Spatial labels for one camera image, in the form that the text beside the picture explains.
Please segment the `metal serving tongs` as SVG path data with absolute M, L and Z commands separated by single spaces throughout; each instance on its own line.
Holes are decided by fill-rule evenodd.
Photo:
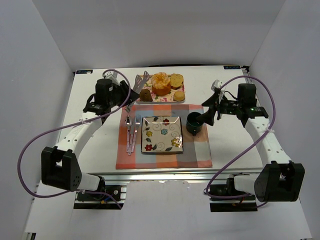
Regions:
M 147 83 L 147 81 L 150 79 L 150 75 L 149 73 L 145 70 L 143 75 L 139 75 L 137 74 L 136 77 L 135 77 L 135 83 L 134 83 L 134 86 L 133 86 L 133 91 L 135 93 L 138 94 L 138 96 L 140 96 L 140 92 L 141 90 L 143 89 L 144 85 Z M 127 105 L 125 107 L 125 111 L 127 113 L 130 113 L 133 105 L 135 104 L 136 100 L 134 100 L 132 103 L 130 103 L 129 105 Z

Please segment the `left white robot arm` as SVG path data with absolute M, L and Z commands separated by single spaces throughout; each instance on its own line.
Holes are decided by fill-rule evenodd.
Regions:
M 95 93 L 86 101 L 83 113 L 70 132 L 55 146 L 45 147 L 41 153 L 41 181 L 43 184 L 69 192 L 77 190 L 100 192 L 103 179 L 81 171 L 78 157 L 92 135 L 103 126 L 112 108 L 127 106 L 139 98 L 122 80 L 97 80 Z

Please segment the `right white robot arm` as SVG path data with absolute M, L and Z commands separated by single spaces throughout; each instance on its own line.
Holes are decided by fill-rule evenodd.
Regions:
M 212 84 L 211 89 L 213 95 L 202 104 L 208 107 L 208 111 L 198 116 L 197 120 L 211 126 L 221 115 L 236 116 L 253 140 L 262 170 L 259 174 L 232 174 L 223 188 L 212 184 L 204 190 L 204 194 L 219 200 L 254 195 L 262 203 L 295 202 L 302 187 L 305 168 L 291 160 L 270 129 L 271 121 L 265 108 L 257 105 L 256 86 L 239 84 L 235 100 L 225 97 L 223 83 L 219 80 Z

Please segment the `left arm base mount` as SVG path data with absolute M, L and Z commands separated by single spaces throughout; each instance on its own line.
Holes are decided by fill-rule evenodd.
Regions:
M 102 193 L 79 192 L 75 196 L 75 210 L 120 210 L 125 202 L 121 185 L 106 185 Z

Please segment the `small round bun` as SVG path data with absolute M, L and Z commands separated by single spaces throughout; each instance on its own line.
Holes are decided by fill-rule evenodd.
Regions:
M 173 95 L 173 100 L 176 102 L 183 102 L 186 96 L 183 91 L 176 91 Z

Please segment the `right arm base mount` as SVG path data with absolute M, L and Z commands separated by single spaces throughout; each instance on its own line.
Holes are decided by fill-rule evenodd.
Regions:
M 244 195 L 244 192 L 229 193 L 226 184 L 212 184 L 209 187 L 209 194 L 223 198 L 210 198 L 209 207 L 211 213 L 240 213 L 257 212 L 256 197 L 254 195 L 237 197 Z

